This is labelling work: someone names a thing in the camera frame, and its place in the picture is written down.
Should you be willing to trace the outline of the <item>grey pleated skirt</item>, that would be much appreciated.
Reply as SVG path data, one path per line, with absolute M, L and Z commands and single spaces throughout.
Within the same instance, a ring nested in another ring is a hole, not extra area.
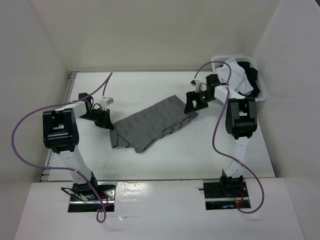
M 143 153 L 157 140 L 177 132 L 199 115 L 184 110 L 185 103 L 172 95 L 115 122 L 110 131 L 111 147 L 133 148 L 136 153 Z

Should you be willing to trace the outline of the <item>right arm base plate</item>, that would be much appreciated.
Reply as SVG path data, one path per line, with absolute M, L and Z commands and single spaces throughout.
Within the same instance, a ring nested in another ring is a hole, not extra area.
M 240 204 L 240 209 L 250 209 L 251 203 L 247 184 L 222 185 L 221 180 L 203 181 L 198 189 L 204 194 L 206 210 L 233 210 Z

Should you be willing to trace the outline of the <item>aluminium table edge rail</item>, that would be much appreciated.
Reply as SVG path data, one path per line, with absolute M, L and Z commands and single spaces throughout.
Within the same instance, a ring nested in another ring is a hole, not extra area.
M 76 120 L 72 109 L 60 107 L 42 114 L 43 142 L 49 149 L 49 156 L 63 150 L 74 150 L 73 141 L 78 141 L 72 131 L 76 131 Z

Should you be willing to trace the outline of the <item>black skirt in basket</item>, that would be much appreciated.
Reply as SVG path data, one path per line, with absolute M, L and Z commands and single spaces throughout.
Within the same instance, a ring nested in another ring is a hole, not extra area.
M 230 87 L 240 95 L 257 98 L 261 92 L 258 87 L 258 71 L 247 61 L 236 61 L 231 65 Z

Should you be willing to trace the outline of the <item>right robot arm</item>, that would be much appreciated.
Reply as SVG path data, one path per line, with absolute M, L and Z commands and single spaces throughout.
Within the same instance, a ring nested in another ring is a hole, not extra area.
M 234 139 L 234 154 L 222 153 L 216 147 L 213 149 L 230 159 L 230 163 L 222 170 L 218 187 L 222 196 L 229 197 L 244 186 L 245 152 L 250 138 L 258 128 L 256 101 L 230 89 L 215 74 L 207 76 L 206 82 L 194 79 L 190 83 L 194 91 L 186 93 L 186 114 L 207 108 L 209 102 L 214 100 L 223 103 L 221 115 L 225 115 L 226 132 Z

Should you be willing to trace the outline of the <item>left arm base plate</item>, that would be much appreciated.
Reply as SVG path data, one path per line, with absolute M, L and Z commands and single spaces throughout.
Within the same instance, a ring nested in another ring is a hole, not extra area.
M 103 210 L 100 200 L 91 190 L 89 193 L 76 193 L 75 187 L 62 187 L 61 190 L 69 196 L 69 213 L 95 213 Z M 114 212 L 116 182 L 99 181 L 96 191 L 105 206 L 106 212 Z

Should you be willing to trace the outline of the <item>white plastic laundry basket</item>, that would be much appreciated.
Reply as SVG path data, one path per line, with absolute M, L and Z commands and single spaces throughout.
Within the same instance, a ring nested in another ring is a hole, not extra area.
M 244 68 L 246 75 L 249 75 L 249 82 L 253 83 L 253 96 L 257 102 L 264 101 L 267 96 L 267 89 L 259 70 L 257 62 L 248 55 L 216 55 L 211 58 L 211 61 L 225 62 L 228 59 L 235 58 L 237 63 Z

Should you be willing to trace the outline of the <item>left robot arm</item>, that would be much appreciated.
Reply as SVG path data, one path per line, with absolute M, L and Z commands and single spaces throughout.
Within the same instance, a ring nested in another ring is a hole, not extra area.
M 113 130 L 108 106 L 114 100 L 103 96 L 98 103 L 93 103 L 93 98 L 87 93 L 80 93 L 78 97 L 78 101 L 42 114 L 43 142 L 46 148 L 63 160 L 68 169 L 72 169 L 73 197 L 80 201 L 92 201 L 98 197 L 100 188 L 78 148 L 80 135 L 77 119 L 92 121 L 99 128 Z

